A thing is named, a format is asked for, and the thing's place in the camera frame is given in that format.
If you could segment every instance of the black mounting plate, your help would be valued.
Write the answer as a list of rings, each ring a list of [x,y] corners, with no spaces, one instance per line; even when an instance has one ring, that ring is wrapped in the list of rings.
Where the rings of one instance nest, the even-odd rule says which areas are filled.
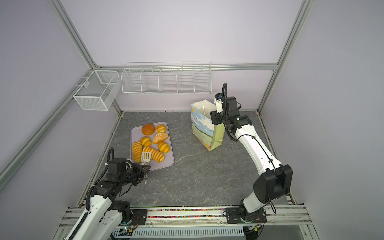
[[[235,217],[234,215],[236,216],[240,216],[240,211],[239,211],[239,208],[238,207],[227,207],[225,209],[225,211],[227,212],[227,223],[245,223],[243,222],[240,217]],[[250,222],[250,223],[260,223],[259,219],[257,217],[260,218],[261,220],[261,223],[266,223],[266,216],[263,216],[263,213],[264,211],[263,210],[258,210],[256,212],[256,216],[255,216],[255,219]]]
[[[130,225],[136,226],[137,222],[139,222],[139,225],[145,225],[145,221],[147,220],[148,209],[131,209],[131,211],[133,212],[133,218],[132,223],[130,223]]]

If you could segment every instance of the wire rack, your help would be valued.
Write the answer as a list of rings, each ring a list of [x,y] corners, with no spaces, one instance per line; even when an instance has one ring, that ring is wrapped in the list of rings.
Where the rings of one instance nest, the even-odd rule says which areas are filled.
[[[126,94],[211,93],[209,64],[124,66],[122,91]]]
[[[83,110],[108,111],[121,87],[117,71],[94,70],[73,95]]]

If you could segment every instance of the tray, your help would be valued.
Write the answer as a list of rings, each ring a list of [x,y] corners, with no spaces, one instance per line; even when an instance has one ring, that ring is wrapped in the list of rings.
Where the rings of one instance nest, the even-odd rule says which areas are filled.
[[[166,130],[166,133],[168,134],[168,138],[164,141],[165,143],[168,144],[169,148],[170,148],[170,151],[167,152],[167,153],[163,153],[165,155],[165,159],[164,161],[162,162],[156,162],[154,160],[150,160],[149,162],[149,165],[151,166],[151,168],[149,169],[150,171],[153,171],[153,170],[158,170],[158,169],[163,169],[165,167],[170,167],[172,166],[172,164],[175,162],[174,158],[173,158],[173,152],[172,152],[172,145],[170,144],[170,135],[169,135],[169,131],[168,131],[168,125],[166,122],[157,122],[157,123],[152,123],[155,128],[160,125],[160,124],[163,124],[167,130]],[[140,127],[134,127],[132,128],[131,130],[131,159],[133,159],[133,154],[132,154],[132,144],[136,141],[140,141],[140,139],[142,137],[149,137],[151,139],[151,141],[153,140],[153,137],[157,134],[156,131],[154,134],[152,135],[144,135],[142,132],[141,132],[141,128],[142,126]],[[157,147],[157,144],[153,144],[151,145],[151,148],[154,148],[156,150],[159,150],[159,148]]]

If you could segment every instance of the gift bag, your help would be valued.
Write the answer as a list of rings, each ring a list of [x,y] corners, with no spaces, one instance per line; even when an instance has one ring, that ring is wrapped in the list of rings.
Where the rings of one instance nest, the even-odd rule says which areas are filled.
[[[225,132],[224,124],[212,124],[211,111],[216,111],[216,106],[207,100],[191,104],[192,132],[208,151],[223,143]]]

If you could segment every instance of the bread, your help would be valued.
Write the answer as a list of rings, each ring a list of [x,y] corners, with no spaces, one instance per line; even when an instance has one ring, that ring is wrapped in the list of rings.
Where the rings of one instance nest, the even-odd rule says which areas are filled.
[[[154,161],[156,161],[156,162],[162,162],[162,161],[164,161],[164,159],[165,159],[164,154],[162,154],[162,153],[159,152],[158,150],[153,149],[153,148],[148,147],[148,146],[144,147],[143,152],[151,152],[151,153],[152,153],[151,158],[152,158]]]
[[[159,145],[157,147],[159,148],[159,151],[163,152],[163,153],[167,153],[170,151],[170,147],[165,142],[159,143]]]
[[[167,129],[166,127],[163,125],[163,124],[160,124],[156,127],[156,133],[159,133],[159,132],[166,132]]]
[[[140,139],[140,142],[141,142],[141,145],[143,145],[144,147],[145,146],[149,146],[150,147],[152,145],[151,139],[149,137],[142,137]]]
[[[155,126],[153,124],[147,123],[141,128],[141,132],[144,135],[152,135],[155,132]]]
[[[153,137],[153,144],[158,144],[159,142],[164,142],[168,138],[168,134],[165,132],[159,132]]]
[[[141,153],[143,152],[143,146],[141,142],[137,141],[132,144],[132,156],[133,161],[139,163],[141,162]]]

